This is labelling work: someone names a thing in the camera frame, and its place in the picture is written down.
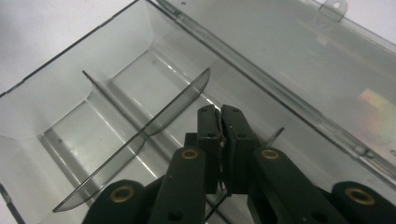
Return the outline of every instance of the open box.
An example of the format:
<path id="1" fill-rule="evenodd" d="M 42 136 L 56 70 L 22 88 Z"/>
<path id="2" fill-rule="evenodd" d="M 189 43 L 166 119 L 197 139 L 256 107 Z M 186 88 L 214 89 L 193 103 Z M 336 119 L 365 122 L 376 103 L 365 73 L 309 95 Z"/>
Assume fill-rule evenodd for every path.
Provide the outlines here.
<path id="1" fill-rule="evenodd" d="M 277 27 L 285 29 L 280 32 L 269 27 L 271 23 L 261 24 L 268 31 L 279 31 L 273 32 L 278 40 L 254 28 L 252 31 L 258 33 L 239 36 L 248 32 L 243 24 L 250 17 L 235 22 L 237 13 L 243 13 L 236 10 L 237 4 L 209 4 L 211 10 L 195 5 L 191 10 L 191 3 L 186 1 L 134 2 L 2 94 L 0 181 L 25 222 L 80 223 L 94 197 L 69 211 L 52 213 L 52 209 L 205 73 L 210 73 L 210 78 L 200 96 L 146 143 L 129 146 L 137 156 L 111 176 L 110 182 L 133 179 L 147 185 L 163 175 L 185 133 L 196 132 L 197 110 L 208 104 L 233 105 L 243 110 L 261 141 L 284 127 L 286 131 L 274 147 L 284 151 L 315 185 L 331 190 L 337 182 L 353 180 L 396 203 L 392 149 L 383 150 L 384 144 L 378 144 L 387 142 L 391 147 L 394 137 L 388 135 L 395 128 L 390 124 L 381 135 L 369 132 L 375 126 L 356 125 L 364 123 L 365 116 L 395 118 L 394 90 L 390 87 L 395 84 L 394 53 L 339 28 L 337 23 L 331 23 L 333 33 L 326 27 L 311 36 L 322 49 L 312 47 L 308 38 L 312 34 L 299 28 L 300 33 L 288 43 L 283 33 L 288 27 L 290 32 L 296 31 L 288 23 L 293 16 L 300 18 L 306 30 L 317 24 L 311 24 L 309 6 L 278 2 L 265 4 L 271 10 L 293 7 L 297 11 L 286 19 L 268 12 L 271 20 L 278 21 Z M 259 8 L 254 4 L 246 7 Z M 250 13 L 254 18 L 255 11 Z M 217 24 L 214 18 L 218 15 L 226 21 Z M 235 27 L 243 29 L 235 32 Z M 263 39 L 259 43 L 278 44 L 258 47 L 253 42 L 257 36 Z M 342 44 L 355 40 L 365 47 L 347 45 L 350 49 L 345 50 Z M 290 49 L 297 44 L 304 47 Z M 264 47 L 270 53 L 260 55 L 256 49 Z M 368 51 L 374 56 L 366 57 Z M 313 70 L 304 70 L 312 58 L 317 58 Z M 329 67 L 335 69 L 331 80 Z M 367 74 L 376 71 L 382 76 L 365 75 L 367 67 Z M 299 76 L 290 78 L 292 72 Z M 346 77 L 347 72 L 361 72 L 362 79 Z M 367 88 L 374 80 L 372 90 Z M 347 106 L 349 98 L 341 103 L 334 100 L 343 94 L 360 97 L 362 105 L 357 97 L 353 98 L 355 106 Z M 353 119 L 351 115 L 362 108 L 366 114 Z M 101 183 L 90 186 L 96 190 L 101 187 Z M 208 223 L 225 220 L 252 222 L 245 197 L 235 195 L 227 200 Z"/>

